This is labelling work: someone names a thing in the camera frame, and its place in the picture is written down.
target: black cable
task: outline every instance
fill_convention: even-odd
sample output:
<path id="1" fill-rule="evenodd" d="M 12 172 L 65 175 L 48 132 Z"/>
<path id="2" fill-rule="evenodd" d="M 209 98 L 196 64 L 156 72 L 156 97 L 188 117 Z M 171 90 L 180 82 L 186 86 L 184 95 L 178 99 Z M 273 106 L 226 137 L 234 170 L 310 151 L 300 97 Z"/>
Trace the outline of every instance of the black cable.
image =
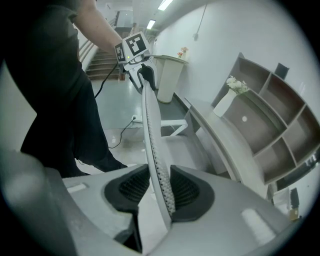
<path id="1" fill-rule="evenodd" d="M 116 63 L 113 67 L 113 69 L 110 71 L 110 73 L 106 76 L 106 78 L 102 81 L 102 84 L 101 84 L 101 87 L 100 87 L 100 90 L 97 92 L 97 94 L 94 96 L 94 98 L 96 98 L 99 93 L 101 92 L 102 88 L 104 87 L 104 83 L 105 81 L 108 79 L 108 77 L 111 75 L 111 73 L 116 69 L 116 67 L 118 66 L 118 63 Z"/>
<path id="2" fill-rule="evenodd" d="M 130 122 L 130 123 L 123 129 L 123 131 L 120 133 L 120 141 L 119 141 L 119 143 L 118 143 L 116 146 L 114 146 L 114 147 L 109 147 L 109 149 L 114 149 L 114 148 L 116 148 L 116 147 L 118 147 L 118 146 L 120 145 L 121 140 L 122 140 L 122 134 L 124 133 L 124 131 L 127 129 L 127 127 L 128 127 L 135 119 L 136 119 L 136 117 L 134 116 L 134 117 L 132 118 L 131 122 Z"/>

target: black pants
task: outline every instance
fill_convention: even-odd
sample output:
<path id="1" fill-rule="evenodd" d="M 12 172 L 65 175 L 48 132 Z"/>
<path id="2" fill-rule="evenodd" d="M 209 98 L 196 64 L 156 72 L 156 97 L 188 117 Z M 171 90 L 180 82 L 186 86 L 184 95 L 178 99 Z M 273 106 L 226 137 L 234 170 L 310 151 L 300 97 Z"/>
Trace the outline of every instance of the black pants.
<path id="1" fill-rule="evenodd" d="M 75 158 L 103 172 L 126 167 L 109 151 L 90 82 L 81 87 L 64 113 L 37 115 L 21 151 L 57 169 L 62 178 L 86 175 Z"/>

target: wooden shelf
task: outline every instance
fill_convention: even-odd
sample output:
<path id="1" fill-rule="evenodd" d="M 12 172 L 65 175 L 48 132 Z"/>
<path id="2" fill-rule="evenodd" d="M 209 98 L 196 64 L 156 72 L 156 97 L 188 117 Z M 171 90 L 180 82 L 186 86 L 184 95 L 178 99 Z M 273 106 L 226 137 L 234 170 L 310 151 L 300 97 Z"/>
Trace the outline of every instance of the wooden shelf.
<path id="1" fill-rule="evenodd" d="M 242 134 L 253 154 L 267 147 L 286 129 L 278 116 L 252 91 L 238 95 L 224 117 Z"/>
<path id="2" fill-rule="evenodd" d="M 308 107 L 285 132 L 284 138 L 293 152 L 297 163 L 303 163 L 320 145 L 320 127 Z"/>
<path id="3" fill-rule="evenodd" d="M 296 167 L 290 149 L 282 138 L 256 159 L 263 171 L 265 184 L 280 179 Z"/>
<path id="4" fill-rule="evenodd" d="M 277 75 L 272 74 L 262 98 L 289 124 L 305 102 Z"/>
<path id="5" fill-rule="evenodd" d="M 256 93 L 260 92 L 269 74 L 270 72 L 262 66 L 242 57 L 238 58 L 230 73 L 237 80 L 245 81 L 247 86 Z"/>

